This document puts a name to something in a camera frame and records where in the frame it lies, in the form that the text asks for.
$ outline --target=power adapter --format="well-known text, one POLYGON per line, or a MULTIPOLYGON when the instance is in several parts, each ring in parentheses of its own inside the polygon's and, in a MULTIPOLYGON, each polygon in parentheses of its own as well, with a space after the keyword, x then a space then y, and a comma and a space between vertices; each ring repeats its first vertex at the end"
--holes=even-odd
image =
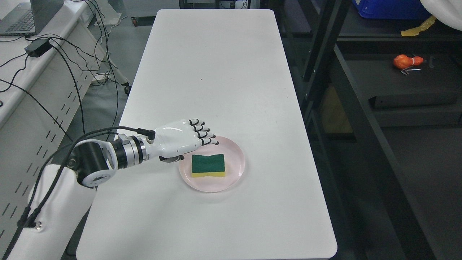
POLYGON ((51 49, 49 39, 36 39, 29 44, 24 50, 31 57, 38 58, 51 49))

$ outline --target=sponge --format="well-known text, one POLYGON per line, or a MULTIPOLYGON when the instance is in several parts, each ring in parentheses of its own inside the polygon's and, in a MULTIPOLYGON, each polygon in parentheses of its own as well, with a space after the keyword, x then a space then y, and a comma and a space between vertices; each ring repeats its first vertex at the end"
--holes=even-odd
POLYGON ((225 157, 219 155, 193 155, 191 177, 225 177, 225 157))

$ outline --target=black cable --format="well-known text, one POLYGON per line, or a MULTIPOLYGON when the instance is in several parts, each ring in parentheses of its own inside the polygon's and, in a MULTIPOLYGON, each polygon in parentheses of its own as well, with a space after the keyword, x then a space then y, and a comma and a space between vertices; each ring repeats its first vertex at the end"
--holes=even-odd
MULTIPOLYGON (((98 6, 98 3, 97 3, 97 2, 93 3, 92 1, 89 1, 89 0, 88 0, 88 1, 86 0, 85 2, 86 2, 87 4, 88 4, 88 2, 89 2, 89 3, 91 3, 91 4, 95 7, 95 9, 96 9, 96 11, 97 11, 97 13, 98 13, 98 15, 99 15, 99 17, 100 17, 102 23, 103 23, 103 25, 100 26, 100 30, 101 30, 101 27, 102 27, 103 30, 104 30, 104 34, 106 35, 106 37, 105 37, 106 48, 105 48, 105 49, 106 49, 106 56, 107 56, 108 61, 109 61, 109 47, 108 47, 108 45, 109 45, 109 34, 108 34, 107 30, 106 30, 106 27, 104 26, 104 25, 106 24, 106 17, 102 14, 101 10, 99 9, 99 6, 98 6)), ((115 76, 114 70, 113 70, 113 68, 112 68, 112 64, 111 64, 110 62, 109 62, 108 64, 109 64, 109 73, 112 73, 112 74, 115 76)), ((117 114, 118 114, 118 112, 119 112, 119 89, 118 89, 118 87, 117 87, 118 82, 115 81, 115 80, 113 80, 113 82, 115 83, 115 91, 116 91, 116 95, 117 95, 117 103, 116 103, 116 107, 115 107, 115 116, 114 116, 114 120, 112 121, 112 126, 115 125, 116 119, 117 119, 117 114)))
POLYGON ((29 56, 26 56, 26 59, 24 59, 24 68, 20 68, 16 71, 16 73, 14 74, 13 78, 11 79, 11 82, 10 82, 10 85, 4 89, 4 90, 1 90, 0 93, 2 92, 5 92, 5 91, 8 91, 8 89, 11 88, 11 86, 13 85, 13 82, 14 82, 14 78, 16 78, 16 76, 18 75, 18 73, 21 71, 21 70, 25 70, 26 69, 26 66, 27 66, 27 58, 29 58, 29 56))
POLYGON ((14 41, 17 41, 19 39, 21 39, 23 36, 19 36, 18 38, 14 39, 14 40, 9 40, 9 41, 0 41, 0 43, 9 43, 9 42, 14 42, 14 41))
POLYGON ((72 141, 72 138, 66 133, 66 130, 63 129, 63 127, 61 126, 60 123, 58 123, 58 121, 56 120, 56 118, 54 118, 54 117, 50 114, 50 112, 48 112, 48 110, 47 110, 47 109, 46 109, 46 108, 45 108, 34 96, 32 96, 31 93, 29 93, 27 90, 21 88, 20 86, 13 84, 12 82, 8 82, 8 81, 3 80, 3 79, 0 79, 0 81, 4 82, 4 83, 6 83, 6 84, 11 84, 11 86, 16 87, 16 88, 22 90, 23 92, 25 92, 26 94, 28 94, 32 99, 34 99, 34 101, 37 102, 37 104, 38 104, 43 110, 45 110, 45 112, 51 117, 51 119, 53 119, 53 121, 59 126, 59 128, 64 132, 64 134, 72 141))
MULTIPOLYGON (((152 132, 152 131, 149 131, 149 130, 144 130, 144 129, 139 129, 139 128, 135 129, 135 128, 127 127, 127 126, 111 126, 111 127, 106 127, 106 128, 102 128, 102 129, 98 129, 98 130, 95 130, 95 131, 88 132, 86 134, 83 134, 79 138, 77 138, 71 144, 71 147, 69 148, 65 158, 61 162, 60 168, 58 169, 58 172, 56 173, 55 179, 51 183, 50 188, 48 189, 47 193, 45 194, 45 197, 42 199, 40 204, 34 209, 34 211, 31 213, 31 215, 27 218, 27 221, 25 223, 26 227, 34 226, 33 223, 35 222, 35 219, 37 218, 38 214, 42 210, 43 205, 45 205, 45 203, 47 202, 47 200, 50 197, 51 193, 53 192, 54 188, 56 187, 58 179, 61 176, 61 173, 62 173, 64 167, 67 165, 67 162, 69 161, 69 157, 70 157, 70 155, 72 153, 72 150, 76 146, 76 144, 78 142, 80 142, 80 141, 83 141, 83 140, 87 139, 86 138, 87 136, 91 136, 91 135, 94 135, 94 134, 97 134, 97 133, 100 133, 100 132, 104 132, 104 131, 108 131, 108 130, 114 130, 114 129, 124 129, 124 130, 128 130, 128 131, 133 131, 133 132, 136 132, 136 133, 140 133, 140 134, 143 134, 143 135, 147 135, 147 134, 152 132)), ((45 168, 45 164, 42 166, 41 172, 43 172, 44 168, 45 168)))
POLYGON ((223 7, 224 9, 229 9, 229 8, 224 7, 224 6, 223 6, 223 3, 222 3, 221 1, 220 1, 220 5, 221 5, 221 7, 223 7))
POLYGON ((77 65, 77 67, 79 67, 79 69, 80 69, 81 71, 92 72, 92 71, 99 71, 99 70, 101 69, 101 68, 98 68, 98 69, 92 70, 92 69, 88 68, 88 63, 87 63, 86 59, 85 59, 84 57, 82 57, 82 55, 80 55, 80 53, 77 51, 77 54, 85 61, 85 66, 86 66, 86 68, 87 68, 86 70, 85 70, 85 69, 82 69, 82 68, 80 67, 79 64, 77 64, 76 62, 74 62, 73 60, 71 60, 71 58, 69 57, 69 55, 67 54, 67 52, 63 49, 63 47, 62 47, 57 41, 54 40, 54 38, 56 38, 56 37, 50 37, 50 38, 48 38, 48 39, 54 41, 54 42, 60 47, 61 51, 64 52, 64 54, 66 55, 67 59, 68 59, 70 62, 72 62, 72 63, 74 63, 75 65, 77 65))
POLYGON ((85 133, 84 109, 82 107, 82 99, 80 98, 79 88, 77 87, 77 82, 75 80, 74 73, 72 72, 71 67, 69 66, 69 63, 67 63, 66 59, 64 58, 64 55, 59 51, 59 49, 53 45, 51 45, 51 47, 53 47, 53 49, 55 49, 61 55, 61 58, 64 61, 64 63, 66 63, 66 66, 69 69, 69 73, 72 76, 72 80, 74 81, 75 91, 77 91, 77 96, 79 98, 80 114, 82 115, 82 129, 83 129, 83 132, 85 133))
POLYGON ((80 50, 81 52, 83 52, 84 54, 86 54, 86 55, 88 55, 88 56, 90 56, 90 57, 95 58, 95 59, 96 59, 97 61, 99 61, 99 62, 109 63, 109 61, 103 61, 103 60, 101 60, 100 58, 98 58, 97 56, 94 56, 94 55, 89 54, 88 52, 85 52, 85 51, 82 50, 82 48, 80 48, 79 46, 73 44, 72 42, 68 41, 68 40, 65 39, 65 38, 62 38, 61 36, 59 36, 59 35, 57 35, 57 34, 54 34, 54 33, 46 33, 46 34, 43 34, 43 35, 37 35, 36 37, 38 37, 38 38, 36 38, 36 39, 40 39, 40 38, 53 38, 53 39, 58 39, 58 40, 65 41, 65 42, 67 42, 68 44, 72 45, 72 46, 77 50, 77 53, 79 54, 79 56, 80 56, 82 59, 84 59, 84 57, 82 57, 82 56, 80 55, 80 53, 79 53, 78 50, 80 50), (54 35, 54 36, 56 36, 56 37, 45 37, 46 35, 54 35))
MULTIPOLYGON (((98 136, 102 136, 102 135, 107 135, 109 133, 99 133, 99 134, 96 134, 96 135, 93 135, 93 136, 89 136, 87 139, 93 139, 95 137, 98 137, 98 136)), ((15 234, 13 235, 13 238, 12 240, 10 241, 10 244, 8 245, 8 248, 6 249, 5 251, 5 254, 3 255, 2 257, 2 260, 7 260, 8 256, 10 255, 11 251, 13 250, 16 242, 18 241, 18 238, 19 236, 21 235, 21 231, 22 229, 25 227, 25 223, 26 223, 26 220, 27 220, 27 216, 29 215, 29 212, 30 212, 30 206, 32 205, 32 201, 34 200, 34 197, 35 197, 35 194, 36 194, 36 191, 37 191, 37 187, 38 187, 38 183, 39 183, 39 180, 40 180, 40 176, 42 175, 43 173, 43 168, 48 164, 48 162, 60 151, 62 151, 64 148, 70 146, 72 143, 68 143, 68 144, 65 144, 63 145, 62 147, 60 147, 59 149, 57 149, 51 156, 48 157, 48 159, 44 162, 44 164, 42 165, 42 169, 41 171, 39 172, 39 174, 37 175, 37 180, 36 180, 36 183, 35 183, 35 186, 34 186, 34 190, 32 192, 32 196, 30 198, 30 201, 27 205, 27 207, 24 209, 24 212, 21 216, 21 219, 18 221, 18 228, 16 229, 16 232, 15 234)))
POLYGON ((27 52, 24 53, 24 54, 21 54, 21 55, 19 55, 19 56, 16 56, 16 57, 14 57, 14 58, 9 59, 7 62, 5 62, 5 63, 3 63, 2 65, 0 65, 0 68, 3 67, 3 66, 5 66, 8 62, 10 62, 10 61, 12 61, 12 60, 14 60, 14 59, 17 59, 17 58, 19 58, 19 57, 22 57, 22 56, 24 56, 24 55, 27 55, 27 52))
MULTIPOLYGON (((98 137, 98 136, 103 136, 103 135, 109 135, 111 133, 99 133, 99 134, 95 134, 95 135, 92 135, 92 136, 89 136, 88 138, 86 139, 93 139, 95 137, 98 137)), ((34 185, 34 189, 32 190, 32 195, 30 197, 30 200, 29 200, 29 203, 27 204, 28 207, 30 207, 32 205, 32 201, 34 200, 34 197, 35 197, 35 193, 37 192, 37 188, 38 188, 38 183, 40 181, 40 178, 43 174, 43 170, 45 169, 45 167, 48 165, 48 162, 50 162, 50 160, 55 157, 59 152, 61 152, 64 148, 67 148, 68 146, 70 146, 72 143, 67 143, 61 147, 59 147, 52 155, 50 155, 48 157, 48 159, 42 164, 42 167, 40 168, 40 172, 38 172, 38 175, 37 175, 37 180, 35 182, 35 185, 34 185)))

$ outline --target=cable connector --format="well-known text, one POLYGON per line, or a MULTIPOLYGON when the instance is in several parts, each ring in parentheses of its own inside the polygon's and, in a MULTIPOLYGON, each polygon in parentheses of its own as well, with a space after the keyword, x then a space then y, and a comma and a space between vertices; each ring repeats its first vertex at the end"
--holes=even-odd
POLYGON ((40 213, 40 208, 39 207, 35 208, 32 214, 27 218, 26 222, 24 223, 24 227, 25 228, 36 227, 35 219, 37 218, 39 213, 40 213))
POLYGON ((23 214, 21 215, 21 218, 18 220, 18 222, 16 222, 16 225, 18 227, 23 227, 26 222, 27 222, 27 217, 29 215, 29 212, 30 212, 30 207, 27 206, 26 208, 24 208, 24 212, 23 214))
POLYGON ((156 138, 156 131, 154 130, 146 130, 146 129, 138 128, 136 130, 136 133, 146 136, 148 141, 154 141, 154 138, 156 138))
POLYGON ((27 55, 38 58, 53 47, 49 41, 50 39, 43 38, 33 40, 24 50, 27 55))

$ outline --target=black shelf frame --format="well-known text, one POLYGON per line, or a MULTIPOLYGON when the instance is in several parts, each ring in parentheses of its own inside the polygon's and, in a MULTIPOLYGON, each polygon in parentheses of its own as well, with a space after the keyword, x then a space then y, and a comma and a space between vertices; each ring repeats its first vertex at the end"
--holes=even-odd
MULTIPOLYGON (((298 2, 313 34, 306 62, 303 65, 300 61, 297 62, 304 84, 301 88, 296 88, 296 94, 307 132, 313 128, 310 125, 318 125, 313 115, 317 113, 326 78, 329 78, 348 115, 356 141, 369 162, 371 172, 376 173, 373 179, 379 184, 377 189, 404 255, 407 259, 437 259, 440 253, 434 245, 435 241, 428 236, 431 232, 426 230, 422 219, 416 214, 419 212, 417 203, 407 187, 400 164, 344 55, 370 54, 364 51, 364 46, 378 44, 390 44, 398 47, 398 50, 399 47, 405 49, 405 46, 410 45, 435 45, 444 52, 445 49, 454 50, 457 46, 462 46, 462 32, 437 21, 432 28, 417 37, 401 37, 400 31, 417 27, 422 21, 363 19, 351 0, 298 2)), ((317 139, 325 140, 319 126, 315 129, 318 132, 317 139)))

